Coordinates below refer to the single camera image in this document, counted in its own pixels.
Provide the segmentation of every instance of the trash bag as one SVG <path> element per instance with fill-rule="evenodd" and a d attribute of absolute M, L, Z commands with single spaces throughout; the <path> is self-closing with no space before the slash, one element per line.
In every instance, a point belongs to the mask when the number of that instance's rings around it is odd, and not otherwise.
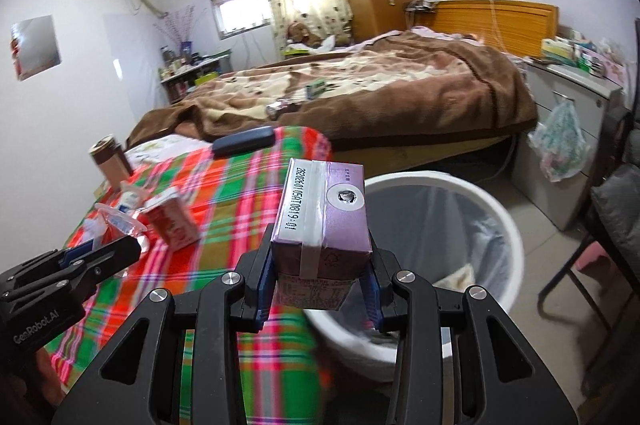
<path fill-rule="evenodd" d="M 546 123 L 539 123 L 529 134 L 529 142 L 540 157 L 540 170 L 552 183 L 575 176 L 589 156 L 589 145 L 571 100 L 558 103 Z"/>
<path fill-rule="evenodd" d="M 373 239 L 392 251 L 402 268 L 434 285 L 454 273 L 471 277 L 470 283 L 481 284 L 500 300 L 510 281 L 511 250 L 498 223 L 475 201 L 424 185 L 392 186 L 366 195 Z M 372 329 L 358 282 L 340 310 L 331 313 L 343 328 L 375 344 L 398 343 L 395 335 Z M 448 328 L 441 329 L 441 337 L 443 344 L 450 342 Z"/>

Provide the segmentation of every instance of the purple milk carton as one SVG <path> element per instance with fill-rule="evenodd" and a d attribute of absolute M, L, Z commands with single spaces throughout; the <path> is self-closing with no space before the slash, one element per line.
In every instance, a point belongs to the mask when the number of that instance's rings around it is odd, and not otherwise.
<path fill-rule="evenodd" d="M 292 159 L 271 249 L 281 304 L 337 310 L 371 255 L 362 165 Z"/>

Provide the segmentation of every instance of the chair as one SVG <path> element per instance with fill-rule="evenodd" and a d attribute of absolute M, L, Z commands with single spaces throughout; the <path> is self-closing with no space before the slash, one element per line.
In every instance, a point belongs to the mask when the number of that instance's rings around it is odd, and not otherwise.
<path fill-rule="evenodd" d="M 636 19 L 636 39 L 640 54 L 640 19 Z M 607 329 L 607 337 L 604 343 L 587 366 L 585 379 L 609 344 L 612 332 L 620 323 L 629 302 L 634 296 L 640 296 L 640 246 L 629 248 L 628 243 L 624 243 L 621 246 L 619 236 L 613 230 L 620 221 L 607 214 L 608 210 L 615 209 L 616 205 L 623 204 L 625 210 L 630 209 L 640 216 L 640 196 L 629 195 L 629 188 L 637 188 L 638 190 L 636 191 L 640 192 L 640 169 L 638 169 L 638 166 L 640 166 L 639 85 L 640 69 L 636 76 L 636 92 L 632 109 L 628 110 L 623 106 L 619 106 L 613 109 L 604 119 L 600 135 L 600 146 L 594 161 L 591 198 L 583 211 L 582 223 L 587 234 L 571 258 L 538 294 L 538 311 L 541 315 L 545 315 L 543 305 L 546 297 L 558 286 L 562 278 L 568 276 Z M 623 159 L 629 164 L 622 165 Z M 593 300 L 593 297 L 572 271 L 572 267 L 582 252 L 594 241 L 602 245 L 632 288 L 632 293 L 624 303 L 613 325 L 609 323 L 602 310 Z"/>

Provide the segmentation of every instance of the green item on bed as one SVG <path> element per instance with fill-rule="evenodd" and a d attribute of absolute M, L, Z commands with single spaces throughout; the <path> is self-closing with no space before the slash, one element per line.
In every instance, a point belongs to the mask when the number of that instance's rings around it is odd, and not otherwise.
<path fill-rule="evenodd" d="M 308 55 L 308 54 L 310 54 L 308 50 L 286 49 L 282 52 L 282 56 L 299 56 L 299 55 Z"/>
<path fill-rule="evenodd" d="M 219 77 L 220 74 L 218 72 L 210 72 L 209 74 L 205 74 L 203 76 L 201 76 L 200 78 L 196 78 L 193 83 L 198 86 L 198 85 L 202 85 L 206 82 L 209 82 L 210 80 L 213 80 L 214 78 Z"/>

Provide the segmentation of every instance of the brown blanket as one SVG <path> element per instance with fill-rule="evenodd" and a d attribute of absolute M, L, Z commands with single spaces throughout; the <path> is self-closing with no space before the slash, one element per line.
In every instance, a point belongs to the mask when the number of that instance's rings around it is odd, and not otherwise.
<path fill-rule="evenodd" d="M 304 85 L 329 90 L 277 122 L 265 106 L 302 100 Z M 495 49 L 411 32 L 367 51 L 288 60 L 226 74 L 176 105 L 143 116 L 127 144 L 172 132 L 215 140 L 265 124 L 312 127 L 335 150 L 425 145 L 508 135 L 536 123 L 536 107 L 510 61 Z"/>

